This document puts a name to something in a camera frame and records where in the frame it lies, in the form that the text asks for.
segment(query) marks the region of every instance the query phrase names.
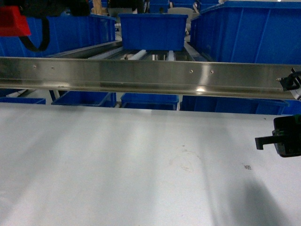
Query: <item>blue storage crate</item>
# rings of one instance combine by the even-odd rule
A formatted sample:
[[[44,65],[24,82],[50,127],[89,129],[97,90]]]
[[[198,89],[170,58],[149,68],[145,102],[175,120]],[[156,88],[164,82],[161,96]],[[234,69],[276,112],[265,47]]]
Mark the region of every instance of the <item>blue storage crate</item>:
[[[168,4],[168,0],[150,0],[150,4],[167,5]]]
[[[115,40],[115,18],[108,16],[48,17],[50,43],[46,51],[32,52],[18,37],[0,37],[0,57],[46,57],[72,49],[93,46]],[[42,39],[41,20],[28,17],[32,35],[30,39],[39,46]]]
[[[1,103],[18,103],[18,104],[37,104],[45,105],[44,98],[27,98],[27,97],[0,97]]]
[[[173,7],[183,7],[183,8],[192,8],[193,9],[193,3],[173,3]]]
[[[203,4],[219,4],[218,0],[199,0],[199,2],[203,3]]]
[[[108,7],[108,2],[107,1],[102,1],[102,7],[107,8]]]
[[[5,97],[8,94],[19,92],[21,89],[0,89],[0,97]]]
[[[192,45],[212,61],[301,64],[299,27],[301,2],[227,1],[201,11]]]
[[[285,107],[282,114],[301,114],[301,101],[299,100],[286,100],[289,103]]]
[[[92,107],[115,107],[116,93],[68,91],[52,105],[92,106]]]
[[[119,14],[119,17],[124,49],[183,49],[187,15]]]
[[[176,110],[178,102],[177,95],[125,93],[121,97],[123,108]]]
[[[283,100],[183,96],[181,111],[281,115]]]
[[[200,3],[199,10],[202,11],[206,8],[209,8],[209,7],[215,6],[215,5],[216,5],[215,3],[213,3],[213,4],[212,3]]]
[[[173,4],[180,3],[180,4],[189,4],[193,5],[195,0],[170,0]]]
[[[169,4],[152,4],[150,3],[150,13],[167,13],[169,8]]]

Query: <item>stainless steel rail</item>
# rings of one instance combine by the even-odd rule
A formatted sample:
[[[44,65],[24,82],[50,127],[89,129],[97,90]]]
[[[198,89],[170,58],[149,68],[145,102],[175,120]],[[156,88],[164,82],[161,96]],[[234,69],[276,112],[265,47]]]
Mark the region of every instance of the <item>stainless steel rail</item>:
[[[111,42],[56,58],[0,57],[0,87],[292,99],[277,78],[292,67],[301,70],[301,65],[194,62],[195,52],[187,46],[175,52],[173,62],[82,59],[120,46]]]

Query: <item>red object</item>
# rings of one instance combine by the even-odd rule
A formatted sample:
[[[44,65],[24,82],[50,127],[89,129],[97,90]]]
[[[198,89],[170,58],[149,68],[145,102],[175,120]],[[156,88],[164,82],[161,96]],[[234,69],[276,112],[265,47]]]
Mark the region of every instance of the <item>red object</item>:
[[[0,36],[31,35],[26,17],[20,14],[18,6],[0,7]]]

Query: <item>black bracket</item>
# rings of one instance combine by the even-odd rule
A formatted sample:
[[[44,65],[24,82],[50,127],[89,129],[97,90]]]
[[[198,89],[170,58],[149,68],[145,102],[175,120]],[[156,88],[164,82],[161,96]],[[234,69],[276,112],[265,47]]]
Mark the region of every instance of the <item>black bracket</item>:
[[[299,78],[299,76],[301,76],[301,72],[296,72],[292,68],[292,73],[289,74],[289,76],[278,79],[283,88],[283,91],[299,89],[301,84],[301,79]]]
[[[275,144],[281,157],[301,155],[301,115],[279,117],[274,119],[272,136],[257,137],[256,148],[263,150],[263,145]]]

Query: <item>metal beam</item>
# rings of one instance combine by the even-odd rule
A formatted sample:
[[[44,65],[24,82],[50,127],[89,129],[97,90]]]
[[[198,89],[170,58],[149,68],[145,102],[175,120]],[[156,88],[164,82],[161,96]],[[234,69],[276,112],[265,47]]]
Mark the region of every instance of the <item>metal beam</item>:
[[[0,87],[290,99],[276,79],[293,66],[0,57]]]
[[[122,47],[122,41],[112,41],[108,43],[99,44],[96,46],[89,46],[84,48],[78,48],[75,50],[70,50],[54,55],[48,56],[49,58],[68,58],[68,59],[79,59],[79,58],[89,58],[95,55],[104,53],[106,51]]]

